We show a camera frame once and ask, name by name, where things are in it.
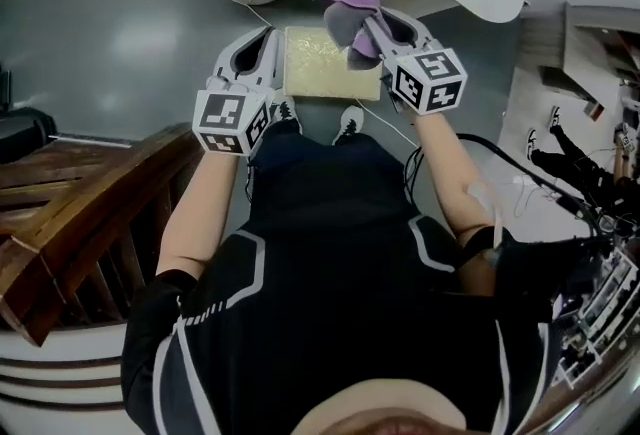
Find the wooden railing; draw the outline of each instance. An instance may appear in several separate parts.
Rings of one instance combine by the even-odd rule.
[[[188,125],[167,128],[57,194],[47,190],[46,204],[5,224],[0,315],[9,326],[41,345],[56,325],[126,319],[133,293],[153,278],[179,183],[200,155]]]

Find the black and white sneaker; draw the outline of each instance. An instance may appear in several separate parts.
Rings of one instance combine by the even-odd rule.
[[[349,106],[340,117],[340,131],[333,139],[333,145],[342,145],[353,135],[362,131],[364,110],[358,106]]]
[[[302,124],[296,113],[296,103],[293,97],[284,95],[282,90],[276,91],[276,95],[273,98],[273,104],[276,109],[273,112],[274,122],[281,122],[283,120],[295,120],[298,123],[298,130],[302,134]]]
[[[538,148],[537,143],[538,133],[535,129],[529,130],[529,135],[527,136],[527,150],[525,151],[525,154],[529,161],[531,161],[531,153]]]
[[[560,106],[554,106],[551,110],[551,115],[549,116],[549,125],[548,129],[551,131],[552,127],[560,125]]]

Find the wooden banister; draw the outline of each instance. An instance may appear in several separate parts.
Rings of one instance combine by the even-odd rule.
[[[189,125],[169,127],[76,181],[23,222],[0,246],[0,314],[7,323],[42,344],[63,309],[78,307],[76,292],[87,276],[106,294],[98,273],[112,283],[120,281],[128,302],[131,281],[143,283],[135,251],[132,256],[129,224],[150,205],[163,230],[172,209],[169,184],[200,155]],[[122,253],[108,254],[104,264],[114,242]],[[110,308],[117,307],[113,301]]]

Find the white stripe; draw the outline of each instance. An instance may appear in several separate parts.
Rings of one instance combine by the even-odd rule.
[[[509,425],[509,415],[511,408],[511,401],[509,398],[509,387],[511,384],[511,377],[509,375],[509,364],[507,363],[507,352],[504,348],[504,340],[502,339],[502,331],[500,330],[500,323],[496,320],[496,330],[498,331],[498,344],[500,346],[500,374],[502,375],[502,399],[498,405],[496,417],[493,421],[493,428],[491,429],[491,435],[502,435],[507,431]]]
[[[151,380],[153,413],[156,418],[156,426],[158,427],[158,433],[160,433],[160,435],[167,435],[167,428],[164,425],[164,419],[162,419],[162,406],[160,404],[160,378],[162,377],[164,359],[167,357],[167,350],[169,349],[170,342],[171,336],[168,336],[158,345],[156,360],[153,364],[153,378]]]
[[[424,244],[424,238],[422,237],[422,233],[418,228],[418,220],[420,220],[421,218],[424,218],[424,216],[418,215],[409,220],[409,228],[411,229],[411,232],[413,232],[413,236],[416,238],[416,244],[418,245],[418,255],[420,256],[420,261],[422,261],[422,264],[428,266],[429,268],[433,268],[434,270],[453,273],[455,271],[455,268],[453,266],[449,264],[439,263],[429,257],[427,247]]]
[[[514,433],[518,433],[520,428],[529,420],[531,414],[540,403],[540,398],[544,392],[544,384],[547,381],[547,359],[549,357],[549,325],[546,323],[538,324],[538,331],[540,332],[540,340],[542,342],[542,366],[540,367],[540,377],[538,378],[538,386],[536,387],[536,393],[533,395],[533,400],[529,409],[527,410],[524,419],[520,422]]]
[[[254,236],[247,231],[237,231],[238,236],[243,236],[256,244],[256,262],[253,271],[253,284],[238,291],[235,295],[227,300],[227,309],[233,307],[240,300],[247,298],[248,296],[255,295],[262,289],[262,283],[264,281],[264,254],[265,254],[265,242],[259,236]]]
[[[189,344],[187,342],[187,336],[184,331],[184,322],[182,320],[178,320],[178,341],[180,342],[180,348],[182,349],[184,369],[187,373],[187,380],[189,381],[193,404],[195,405],[198,417],[200,418],[202,432],[205,435],[220,435],[220,428],[218,427],[216,416],[213,414],[211,404],[209,403],[207,395],[202,388],[202,384],[198,378],[198,373],[196,372],[193,360],[191,359],[191,352],[189,351]]]

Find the sneaker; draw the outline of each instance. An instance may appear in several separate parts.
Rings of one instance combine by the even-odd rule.
[[[527,150],[526,150],[527,159],[529,161],[531,161],[531,153],[538,148],[536,145],[537,143],[538,143],[538,134],[536,133],[535,129],[531,129],[529,131],[529,135],[527,136]]]
[[[276,109],[273,112],[273,120],[275,122],[295,120],[298,123],[298,131],[302,134],[302,124],[300,124],[300,119],[298,119],[296,103],[293,100],[293,97],[284,95],[282,90],[278,90],[273,98],[273,104],[276,106]]]
[[[349,106],[340,118],[340,131],[333,139],[333,145],[342,145],[346,140],[362,130],[364,110],[358,106]]]
[[[560,125],[560,106],[554,106],[551,110],[551,116],[549,117],[549,131],[552,127]]]

